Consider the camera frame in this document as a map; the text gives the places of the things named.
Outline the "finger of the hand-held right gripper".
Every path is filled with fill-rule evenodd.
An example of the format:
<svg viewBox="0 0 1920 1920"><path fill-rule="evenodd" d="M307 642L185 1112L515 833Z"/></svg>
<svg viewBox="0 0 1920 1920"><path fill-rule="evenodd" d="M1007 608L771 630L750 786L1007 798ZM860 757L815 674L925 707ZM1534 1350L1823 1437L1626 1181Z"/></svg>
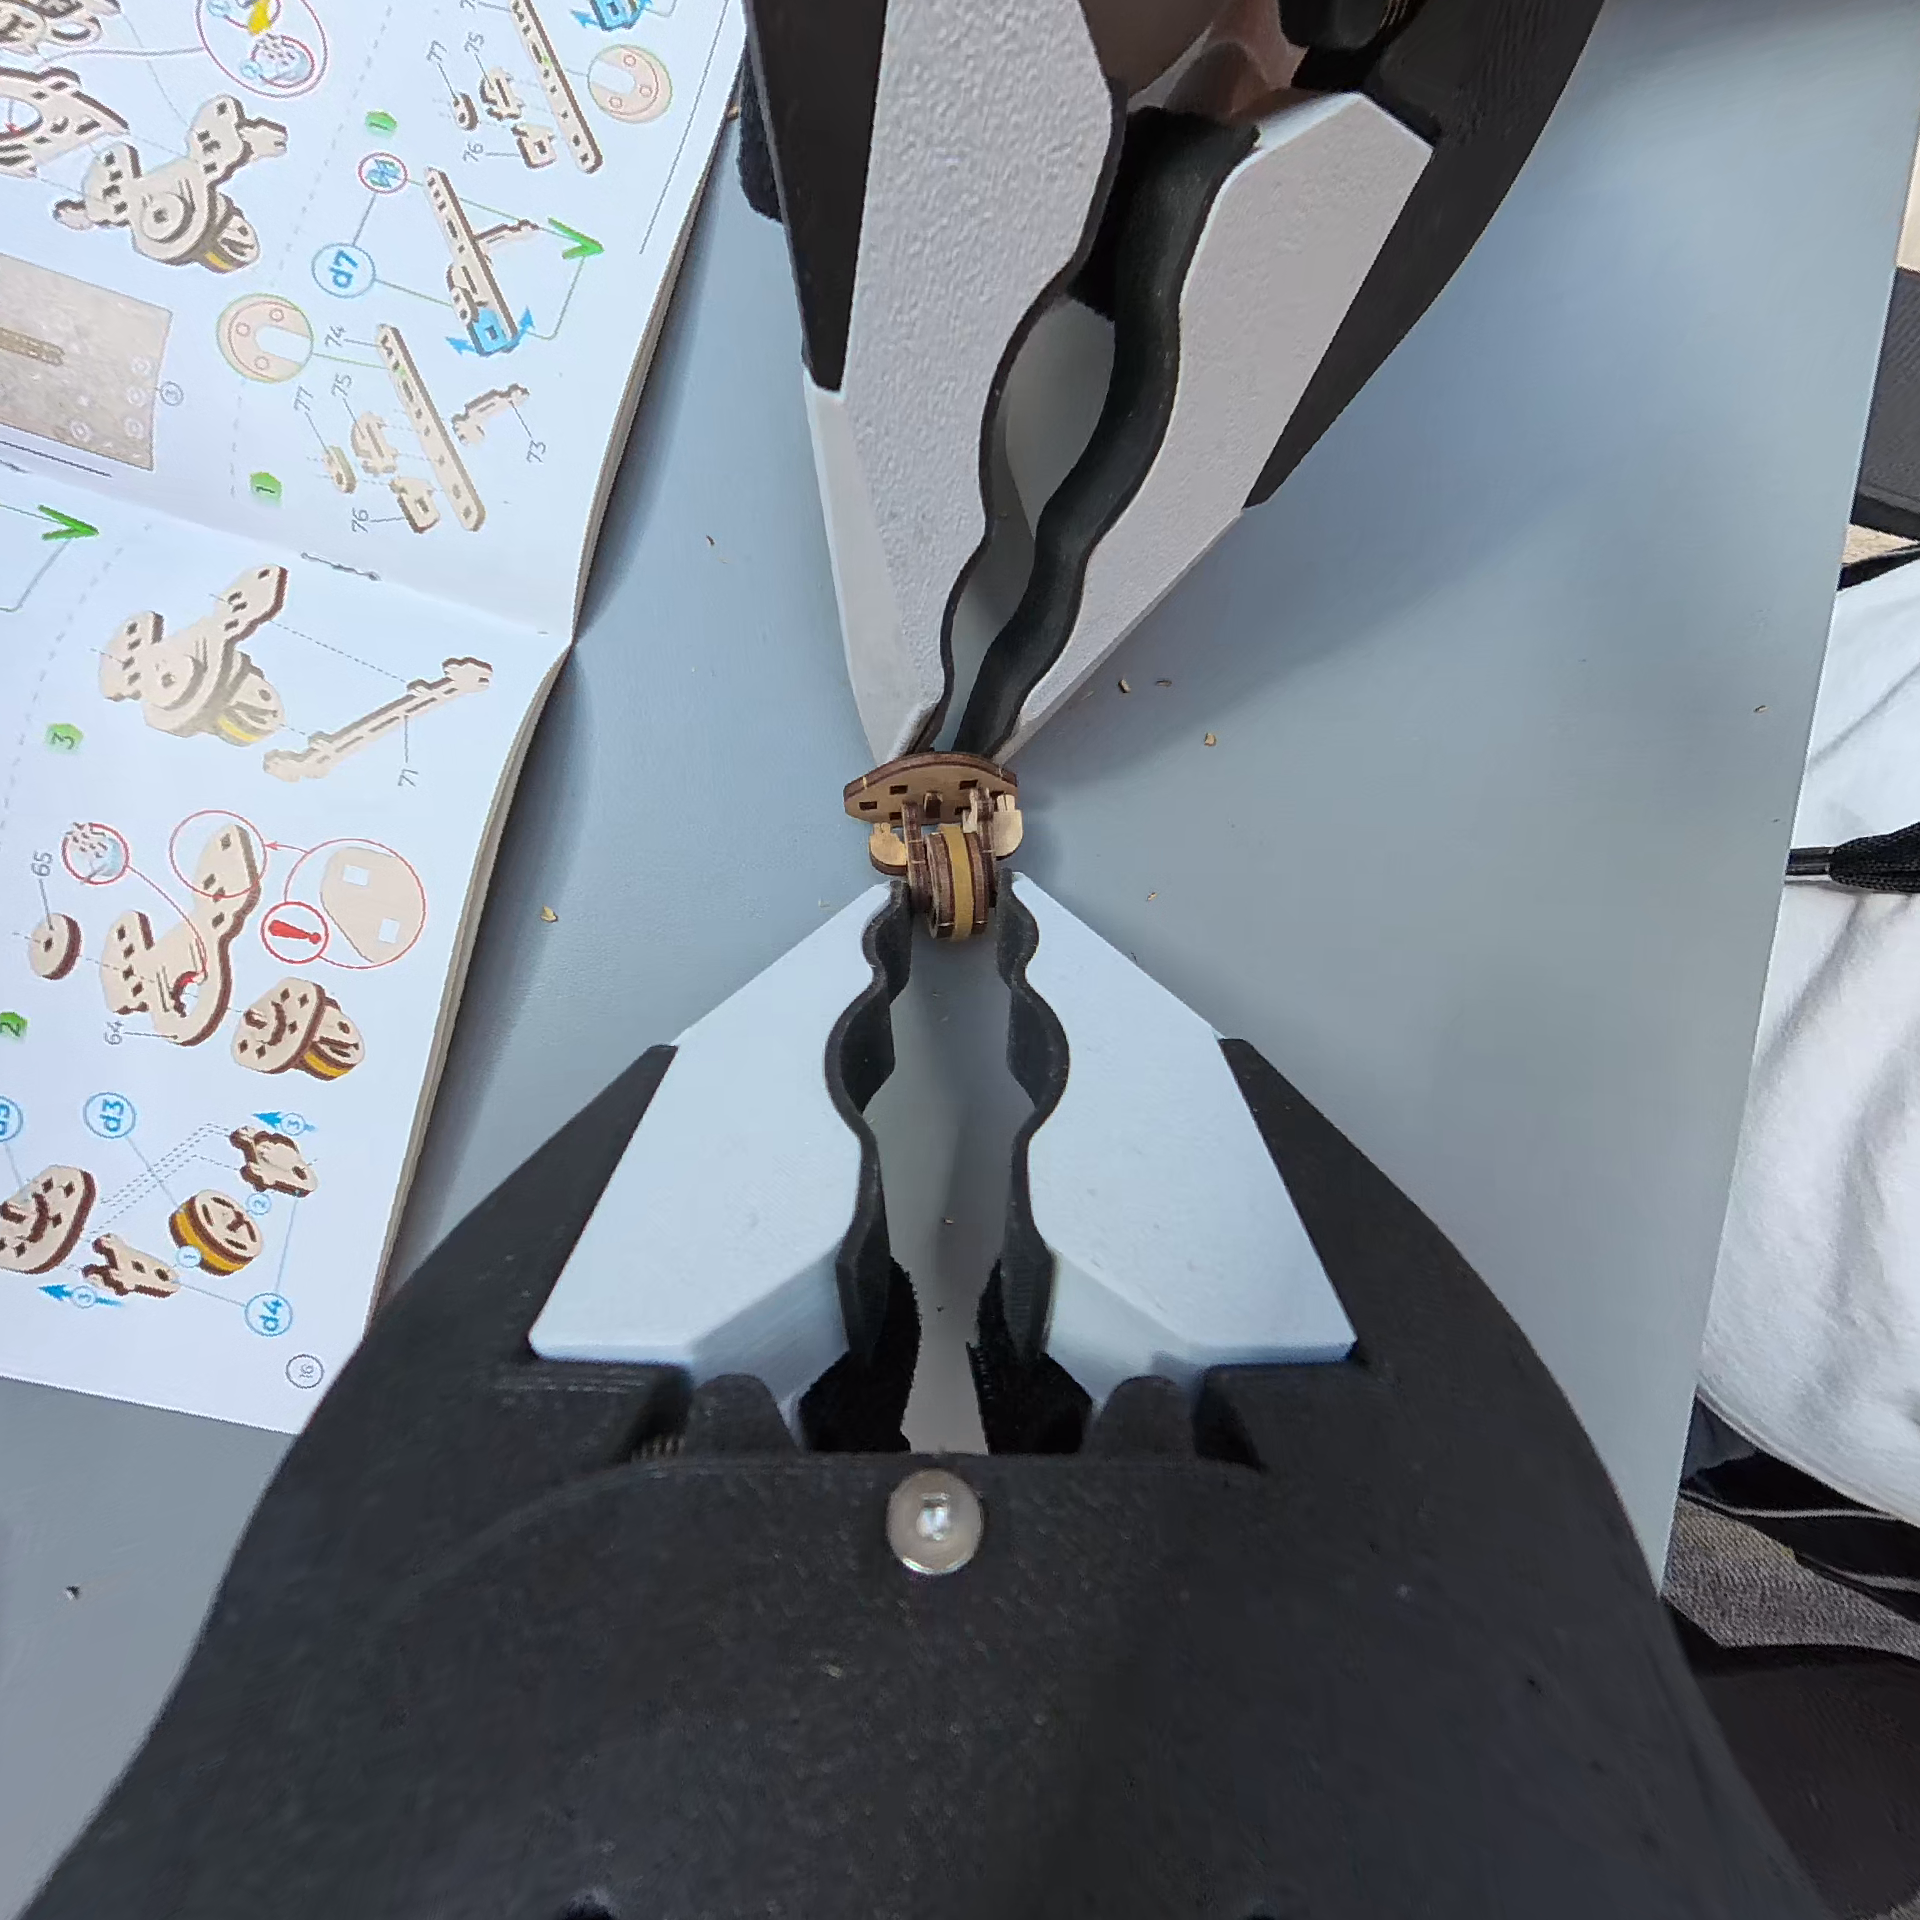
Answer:
<svg viewBox="0 0 1920 1920"><path fill-rule="evenodd" d="M875 755L948 699L1007 354L1083 250L1121 108L1076 3L889 5L838 392L807 388L849 677Z"/></svg>
<svg viewBox="0 0 1920 1920"><path fill-rule="evenodd" d="M1015 752L1242 515L1431 149L1365 96L1143 110L1110 209L1110 385L1039 513L956 747Z"/></svg>

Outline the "person's white garment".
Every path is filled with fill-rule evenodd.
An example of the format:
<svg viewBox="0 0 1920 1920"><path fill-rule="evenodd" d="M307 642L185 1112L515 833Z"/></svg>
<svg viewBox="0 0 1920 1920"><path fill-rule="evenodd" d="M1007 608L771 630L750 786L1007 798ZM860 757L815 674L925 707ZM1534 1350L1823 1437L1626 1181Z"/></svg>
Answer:
<svg viewBox="0 0 1920 1920"><path fill-rule="evenodd" d="M1917 1522L1917 901L1782 891L1699 1389Z"/></svg>

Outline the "small wooden model assembly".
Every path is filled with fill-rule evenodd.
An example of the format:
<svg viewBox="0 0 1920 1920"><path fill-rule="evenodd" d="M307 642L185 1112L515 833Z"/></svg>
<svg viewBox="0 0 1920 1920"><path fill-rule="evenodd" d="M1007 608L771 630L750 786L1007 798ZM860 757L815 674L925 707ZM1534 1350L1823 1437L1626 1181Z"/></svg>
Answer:
<svg viewBox="0 0 1920 1920"><path fill-rule="evenodd" d="M965 942L990 923L998 867L1023 837L1013 772L961 752L909 755L850 781L846 814L869 827L875 873L905 886L935 939Z"/></svg>

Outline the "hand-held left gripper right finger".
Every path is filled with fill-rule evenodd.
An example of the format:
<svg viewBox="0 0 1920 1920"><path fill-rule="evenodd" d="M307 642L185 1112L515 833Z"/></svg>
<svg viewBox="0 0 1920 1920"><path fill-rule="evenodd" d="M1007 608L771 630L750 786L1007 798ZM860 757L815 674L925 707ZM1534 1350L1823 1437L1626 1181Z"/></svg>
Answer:
<svg viewBox="0 0 1920 1920"><path fill-rule="evenodd" d="M1033 1099L998 1275L1005 1325L1093 1403L1222 1364L1329 1363L1353 1325L1213 1027L1013 877L998 963Z"/></svg>

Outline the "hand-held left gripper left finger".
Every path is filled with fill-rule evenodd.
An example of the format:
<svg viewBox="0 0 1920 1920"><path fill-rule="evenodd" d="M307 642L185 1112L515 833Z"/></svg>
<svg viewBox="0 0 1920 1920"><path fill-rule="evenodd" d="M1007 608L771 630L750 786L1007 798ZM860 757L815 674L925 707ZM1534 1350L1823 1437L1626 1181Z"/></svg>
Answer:
<svg viewBox="0 0 1920 1920"><path fill-rule="evenodd" d="M865 1118L897 1065L905 891L873 885L686 1028L531 1332L551 1360L755 1376L873 1356L891 1284Z"/></svg>

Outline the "illustrated assembly instruction booklet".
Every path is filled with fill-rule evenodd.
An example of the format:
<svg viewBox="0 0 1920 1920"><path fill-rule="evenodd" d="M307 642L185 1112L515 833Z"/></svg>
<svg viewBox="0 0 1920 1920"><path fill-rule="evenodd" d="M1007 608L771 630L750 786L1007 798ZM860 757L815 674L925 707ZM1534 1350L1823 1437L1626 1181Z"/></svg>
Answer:
<svg viewBox="0 0 1920 1920"><path fill-rule="evenodd" d="M2 5L4 1376L369 1321L741 5Z"/></svg>

